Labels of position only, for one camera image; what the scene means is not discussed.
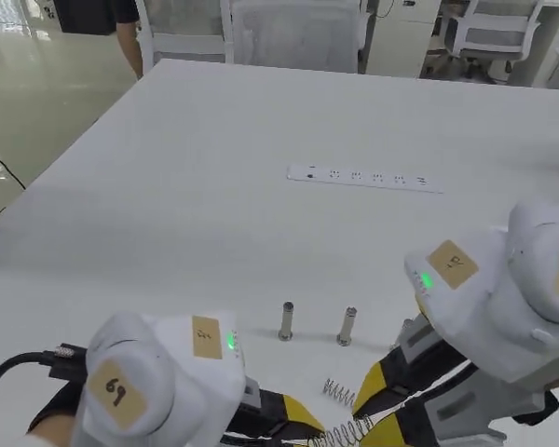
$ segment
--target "black cable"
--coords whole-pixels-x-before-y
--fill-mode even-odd
[[[378,14],[375,14],[376,17],[378,19],[384,19],[385,17],[387,17],[391,13],[391,10],[393,9],[394,5],[395,5],[395,0],[391,0],[391,5],[389,5],[388,12],[386,12],[384,16],[379,16]]]
[[[227,433],[222,436],[221,443],[236,447],[293,447],[295,445],[278,439],[240,438]]]
[[[10,168],[8,167],[8,165],[7,165],[4,161],[2,161],[1,159],[0,159],[0,164],[1,164],[1,165],[3,166],[3,168],[10,174],[10,176],[11,176],[13,179],[15,179],[15,181],[19,184],[19,186],[22,188],[22,190],[25,191],[25,190],[27,189],[27,187],[26,187],[25,184],[20,180],[20,178],[17,177],[17,176],[15,175],[15,173],[14,173],[12,170],[10,170]]]
[[[15,366],[22,365],[24,363],[39,363],[41,365],[50,365],[49,355],[47,352],[27,352],[25,354],[19,354],[11,359],[8,359],[0,365],[0,379],[2,376],[12,370]]]

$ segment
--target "white floor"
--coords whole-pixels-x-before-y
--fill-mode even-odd
[[[34,0],[0,0],[0,158],[25,184],[133,82],[114,35],[63,34]],[[1,171],[0,210],[19,193]]]

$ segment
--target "metal pin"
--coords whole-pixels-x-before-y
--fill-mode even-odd
[[[356,317],[356,307],[348,307],[344,315],[344,323],[342,330],[337,334],[335,339],[340,346],[348,346],[352,341],[352,328],[354,327],[354,318]]]
[[[281,314],[281,328],[278,332],[278,337],[282,342],[292,340],[292,316],[294,312],[294,304],[291,301],[286,301],[283,304],[283,313]]]
[[[407,318],[403,321],[402,328],[400,329],[400,333],[398,334],[398,338],[396,339],[395,343],[389,347],[389,351],[392,351],[393,349],[395,349],[400,345],[400,338],[402,337],[402,334],[406,332],[408,329],[410,329],[410,327],[413,324],[414,324],[413,319]]]

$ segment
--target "gripper jaw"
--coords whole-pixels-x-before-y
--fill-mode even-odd
[[[384,412],[424,391],[466,359],[419,315],[400,334],[399,346],[366,374],[352,407],[354,417]]]
[[[520,414],[520,419],[538,421],[556,402],[550,392],[547,395],[549,403],[544,393],[511,386],[469,364],[380,420],[361,446],[499,447],[506,436],[489,428],[490,423]]]

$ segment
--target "power outlet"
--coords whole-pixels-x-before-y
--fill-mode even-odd
[[[328,169],[314,165],[291,165],[288,179],[302,182],[337,183],[385,189],[403,189],[442,194],[443,190],[427,177],[389,174],[357,169]]]

